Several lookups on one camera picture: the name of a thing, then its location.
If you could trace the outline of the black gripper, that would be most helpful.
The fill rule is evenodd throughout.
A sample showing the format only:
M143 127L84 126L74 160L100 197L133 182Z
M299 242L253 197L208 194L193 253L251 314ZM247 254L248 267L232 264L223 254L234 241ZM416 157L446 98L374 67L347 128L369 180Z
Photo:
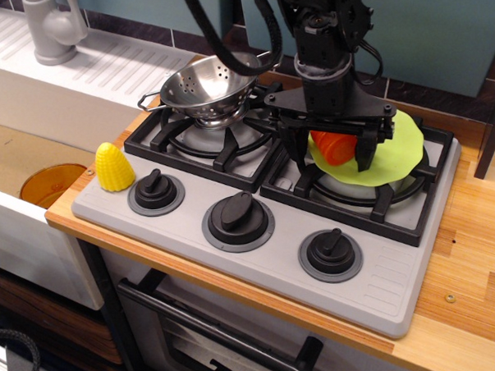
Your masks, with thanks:
M368 171L378 144L393 137L395 126L391 119L396 115L396 108L360 88L352 73L351 57L344 58L334 67L309 65L296 59L294 68L302 85L268 95L265 104L294 117L309 117L325 123L383 121L370 123L357 134L355 160L358 171ZM277 121L277 133L290 159L300 172L304 171L309 129L281 117Z

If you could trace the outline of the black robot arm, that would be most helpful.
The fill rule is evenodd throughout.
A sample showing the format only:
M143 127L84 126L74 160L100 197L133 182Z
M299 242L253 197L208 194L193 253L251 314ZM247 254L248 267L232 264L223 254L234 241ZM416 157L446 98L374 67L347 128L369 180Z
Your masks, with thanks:
M379 144L392 138L396 108L364 91L355 69L359 48L380 54L365 41L373 10L362 0L277 0L296 41L297 89L270 94L265 103L279 120L280 136L291 158L302 163L310 131L355 135L355 160L361 172L371 167ZM281 38L268 0L254 0L272 22L272 42Z

